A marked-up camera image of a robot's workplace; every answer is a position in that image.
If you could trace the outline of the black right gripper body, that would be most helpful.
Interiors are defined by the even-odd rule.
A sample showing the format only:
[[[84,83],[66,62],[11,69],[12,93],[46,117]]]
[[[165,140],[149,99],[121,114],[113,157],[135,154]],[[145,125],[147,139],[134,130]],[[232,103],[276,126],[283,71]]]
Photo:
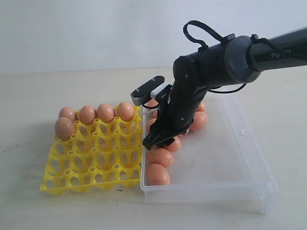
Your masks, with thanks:
[[[157,119],[150,127],[148,141],[169,141],[186,132],[208,88],[188,83],[163,83],[150,96],[159,103]]]

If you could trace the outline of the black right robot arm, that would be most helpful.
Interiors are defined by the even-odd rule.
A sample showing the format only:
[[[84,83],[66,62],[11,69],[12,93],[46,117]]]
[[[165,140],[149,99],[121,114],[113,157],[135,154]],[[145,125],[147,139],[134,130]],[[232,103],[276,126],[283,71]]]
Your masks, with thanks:
[[[214,88],[248,84],[265,70],[306,63],[306,28],[271,39],[230,35],[217,45],[180,56],[173,64],[173,84],[166,84],[162,76],[147,82],[159,107],[142,143],[148,150],[173,143],[176,136],[190,129],[205,94]]]

